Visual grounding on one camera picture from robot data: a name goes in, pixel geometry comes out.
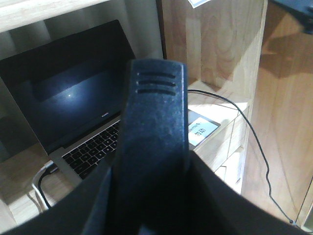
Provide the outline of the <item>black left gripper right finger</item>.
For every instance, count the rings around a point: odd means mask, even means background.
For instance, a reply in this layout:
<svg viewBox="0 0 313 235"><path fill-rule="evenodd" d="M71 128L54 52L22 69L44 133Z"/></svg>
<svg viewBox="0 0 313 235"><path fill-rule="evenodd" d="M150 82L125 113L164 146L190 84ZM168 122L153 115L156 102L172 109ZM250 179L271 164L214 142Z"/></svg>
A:
<svg viewBox="0 0 313 235"><path fill-rule="evenodd" d="M225 184L193 151L184 192L182 220L165 211L148 218L140 235L304 235L255 206Z"/></svg>

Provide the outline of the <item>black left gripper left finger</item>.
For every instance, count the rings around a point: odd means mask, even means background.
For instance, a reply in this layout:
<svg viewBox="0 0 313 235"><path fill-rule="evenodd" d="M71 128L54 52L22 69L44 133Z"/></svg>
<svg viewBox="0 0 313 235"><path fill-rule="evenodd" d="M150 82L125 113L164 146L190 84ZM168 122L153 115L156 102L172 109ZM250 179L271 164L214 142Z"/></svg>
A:
<svg viewBox="0 0 313 235"><path fill-rule="evenodd" d="M97 199L85 235L185 235L188 170L186 65L132 60L116 157L87 179Z"/></svg>

